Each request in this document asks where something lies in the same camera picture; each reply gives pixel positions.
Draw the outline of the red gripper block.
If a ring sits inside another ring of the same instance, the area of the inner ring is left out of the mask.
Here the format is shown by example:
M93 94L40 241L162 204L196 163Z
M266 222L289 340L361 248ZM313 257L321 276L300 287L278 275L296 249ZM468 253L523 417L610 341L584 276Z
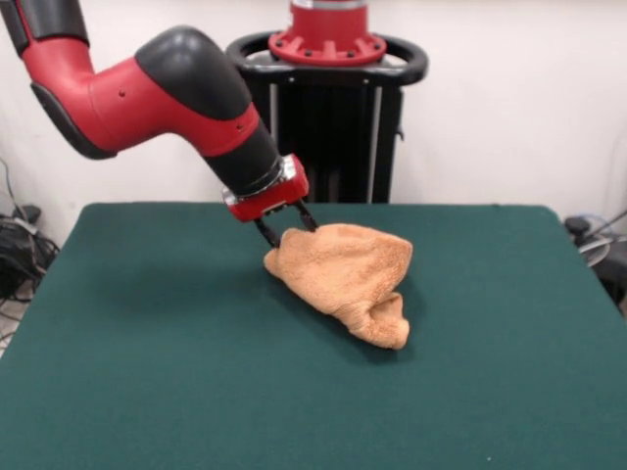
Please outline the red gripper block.
M293 205L304 227L316 231L318 224L303 199L309 195L310 183L304 166L295 154L280 160L280 172L275 182L251 196L237 196L226 189L226 206L241 222L254 221L255 226L273 249L281 245L281 236L265 223L263 217L274 210Z

